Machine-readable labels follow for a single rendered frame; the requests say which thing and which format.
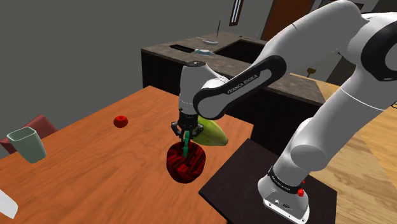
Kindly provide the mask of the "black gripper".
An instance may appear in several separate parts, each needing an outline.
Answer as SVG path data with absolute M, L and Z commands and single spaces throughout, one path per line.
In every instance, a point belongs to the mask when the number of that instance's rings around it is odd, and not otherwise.
M 171 129 L 180 139 L 184 138 L 184 130 L 191 130 L 190 137 L 197 137 L 204 130 L 204 126 L 198 124 L 198 117 L 198 114 L 189 115 L 180 111 L 179 126 L 181 129 L 178 128 L 178 122 L 172 122 Z

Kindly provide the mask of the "red black patterned apple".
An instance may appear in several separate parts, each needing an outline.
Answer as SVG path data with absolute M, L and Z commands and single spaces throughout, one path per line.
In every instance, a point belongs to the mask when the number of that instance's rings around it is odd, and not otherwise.
M 205 166 L 205 151 L 191 139 L 192 132 L 187 131 L 182 141 L 173 144 L 167 151 L 167 171 L 174 181 L 182 184 L 196 180 Z

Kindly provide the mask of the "yellow green fruit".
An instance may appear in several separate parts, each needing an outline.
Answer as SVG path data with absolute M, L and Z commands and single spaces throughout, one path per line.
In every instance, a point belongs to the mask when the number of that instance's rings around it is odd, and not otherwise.
M 204 146 L 227 145 L 228 138 L 216 121 L 199 116 L 198 124 L 201 124 L 204 129 L 197 137 L 193 138 L 193 141 Z

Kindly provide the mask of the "small red apple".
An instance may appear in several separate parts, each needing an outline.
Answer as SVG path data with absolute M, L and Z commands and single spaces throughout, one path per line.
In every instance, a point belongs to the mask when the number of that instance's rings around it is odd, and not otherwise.
M 128 118 L 123 115 L 119 115 L 115 117 L 115 119 L 113 120 L 113 124 L 117 128 L 124 128 L 125 126 L 128 125 L 128 122 L 129 122 Z

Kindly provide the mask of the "dark robot stand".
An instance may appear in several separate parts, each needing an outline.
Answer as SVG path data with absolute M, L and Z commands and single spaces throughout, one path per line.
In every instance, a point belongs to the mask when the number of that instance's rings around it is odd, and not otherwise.
M 293 224 L 266 208 L 257 182 L 283 149 L 268 150 L 247 139 L 200 189 L 202 196 L 227 224 Z M 306 224 L 336 224 L 337 191 L 312 176 L 305 178 L 310 213 Z

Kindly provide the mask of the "dark kitchen counter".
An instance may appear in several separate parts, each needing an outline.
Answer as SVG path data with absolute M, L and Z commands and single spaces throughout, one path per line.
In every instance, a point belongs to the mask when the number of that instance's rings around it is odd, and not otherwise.
M 257 58 L 264 45 L 264 41 L 220 32 L 142 48 L 143 86 L 179 95 L 181 70 L 193 60 L 233 78 Z M 254 125 L 254 142 L 268 150 L 284 150 L 296 128 L 323 104 L 315 81 L 286 74 L 226 113 Z

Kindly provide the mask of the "orange wooden table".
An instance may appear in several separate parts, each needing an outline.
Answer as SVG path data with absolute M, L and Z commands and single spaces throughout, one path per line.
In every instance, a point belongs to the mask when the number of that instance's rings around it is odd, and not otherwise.
M 124 128 L 113 124 L 119 115 Z M 203 173 L 184 185 L 166 168 L 178 115 L 178 98 L 149 86 L 44 138 L 38 163 L 17 153 L 0 159 L 0 190 L 18 204 L 0 224 L 225 224 L 199 190 L 253 126 L 220 119 L 228 144 L 206 147 Z

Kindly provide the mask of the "narrow window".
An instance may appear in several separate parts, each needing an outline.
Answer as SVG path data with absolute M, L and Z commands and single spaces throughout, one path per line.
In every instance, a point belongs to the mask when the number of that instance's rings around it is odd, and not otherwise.
M 230 16 L 229 26 L 236 26 L 239 23 L 239 17 L 242 10 L 244 0 L 234 0 L 233 8 Z

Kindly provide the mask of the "red chair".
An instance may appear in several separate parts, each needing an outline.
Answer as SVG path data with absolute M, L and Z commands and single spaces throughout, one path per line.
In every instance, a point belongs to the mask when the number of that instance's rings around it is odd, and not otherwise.
M 57 131 L 55 126 L 44 115 L 38 115 L 33 120 L 25 124 L 24 127 L 31 127 L 36 130 L 41 139 Z M 0 145 L 9 154 L 13 154 L 16 152 L 15 147 L 10 143 L 10 140 L 7 137 L 0 140 Z

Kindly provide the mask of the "brown door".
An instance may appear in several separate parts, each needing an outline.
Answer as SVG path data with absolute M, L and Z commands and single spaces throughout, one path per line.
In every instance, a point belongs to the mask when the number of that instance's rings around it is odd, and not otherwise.
M 292 22 L 308 14 L 315 0 L 273 0 L 261 40 L 268 41 Z

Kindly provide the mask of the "pale green cup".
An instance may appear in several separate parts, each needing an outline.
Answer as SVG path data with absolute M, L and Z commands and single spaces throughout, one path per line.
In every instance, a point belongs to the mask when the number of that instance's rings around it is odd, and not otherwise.
M 34 164 L 46 157 L 45 147 L 33 128 L 23 127 L 10 132 L 6 137 L 29 163 Z

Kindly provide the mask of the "white flat object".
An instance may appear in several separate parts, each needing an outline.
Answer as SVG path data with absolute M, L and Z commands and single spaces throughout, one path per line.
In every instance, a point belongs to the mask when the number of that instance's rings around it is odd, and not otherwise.
M 14 219 L 18 212 L 18 204 L 6 193 L 0 190 L 0 213 Z

